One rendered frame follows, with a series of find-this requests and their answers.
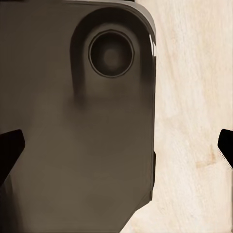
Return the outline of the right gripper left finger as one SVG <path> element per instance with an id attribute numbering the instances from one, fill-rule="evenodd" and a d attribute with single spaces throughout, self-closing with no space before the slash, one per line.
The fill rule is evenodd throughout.
<path id="1" fill-rule="evenodd" d="M 21 129 L 0 134 L 0 188 L 25 148 Z"/>

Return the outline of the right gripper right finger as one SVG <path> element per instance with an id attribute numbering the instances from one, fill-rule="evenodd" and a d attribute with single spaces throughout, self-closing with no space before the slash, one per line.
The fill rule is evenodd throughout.
<path id="1" fill-rule="evenodd" d="M 233 168 L 233 131 L 222 129 L 217 145 Z"/>

